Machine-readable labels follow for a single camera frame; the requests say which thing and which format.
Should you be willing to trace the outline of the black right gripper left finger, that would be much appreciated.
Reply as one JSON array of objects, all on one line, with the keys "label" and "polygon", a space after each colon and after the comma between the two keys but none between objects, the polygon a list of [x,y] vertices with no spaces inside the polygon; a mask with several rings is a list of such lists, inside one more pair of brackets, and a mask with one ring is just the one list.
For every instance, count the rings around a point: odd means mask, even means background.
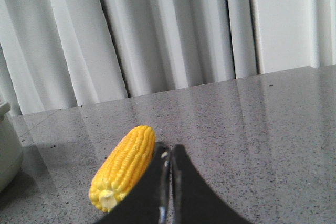
[{"label": "black right gripper left finger", "polygon": [[170,148],[156,142],[145,173],[108,214],[97,223],[166,223],[170,194]]}]

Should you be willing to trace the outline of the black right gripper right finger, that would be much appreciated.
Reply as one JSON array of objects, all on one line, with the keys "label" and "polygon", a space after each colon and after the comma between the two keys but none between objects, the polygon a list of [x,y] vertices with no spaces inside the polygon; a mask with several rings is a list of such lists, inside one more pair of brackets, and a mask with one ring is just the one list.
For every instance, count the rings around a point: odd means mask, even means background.
[{"label": "black right gripper right finger", "polygon": [[249,223],[209,187],[184,145],[174,146],[171,164],[174,223]]}]

